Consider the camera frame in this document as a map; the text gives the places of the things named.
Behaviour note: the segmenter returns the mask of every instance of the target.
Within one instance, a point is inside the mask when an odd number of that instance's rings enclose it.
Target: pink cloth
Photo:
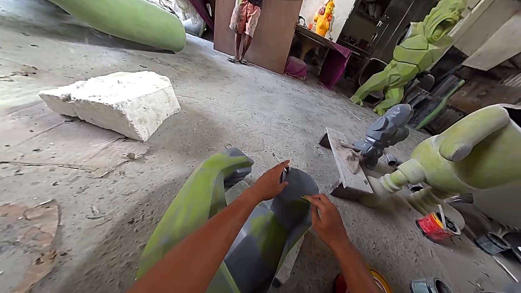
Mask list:
[[[306,80],[306,63],[297,57],[289,56],[288,60],[286,60],[286,67],[284,67],[284,74],[294,78]]]

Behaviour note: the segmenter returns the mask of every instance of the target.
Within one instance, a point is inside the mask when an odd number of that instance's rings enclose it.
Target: shorts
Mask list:
[[[255,27],[261,16],[260,9],[248,0],[237,0],[231,14],[230,29],[253,37]]]

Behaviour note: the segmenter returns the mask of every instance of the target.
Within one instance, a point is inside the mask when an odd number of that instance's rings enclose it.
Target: orange statue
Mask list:
[[[318,10],[317,14],[315,14],[313,20],[317,24],[315,30],[317,34],[326,36],[326,33],[329,31],[333,20],[333,8],[334,1],[326,0],[322,7]]]

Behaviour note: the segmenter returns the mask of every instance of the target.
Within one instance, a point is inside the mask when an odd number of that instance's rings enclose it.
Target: gray low-poly sculpture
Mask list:
[[[395,105],[369,125],[363,140],[353,143],[361,150],[368,169],[375,168],[385,148],[407,138],[409,130],[405,125],[413,117],[413,113],[412,107],[408,104]]]

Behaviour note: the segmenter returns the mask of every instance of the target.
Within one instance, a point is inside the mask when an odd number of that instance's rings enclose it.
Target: sculpture hand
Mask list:
[[[287,182],[279,183],[279,179],[282,171],[289,163],[290,160],[284,161],[262,174],[252,187],[242,192],[241,196],[249,197],[256,203],[274,198],[288,185]]]
[[[357,104],[357,105],[360,105],[360,106],[363,106],[363,105],[364,105],[364,103],[362,103],[362,99],[360,99],[360,98],[357,97],[357,96],[352,96],[352,97],[350,98],[350,101],[353,102],[353,103],[355,103],[355,104]]]

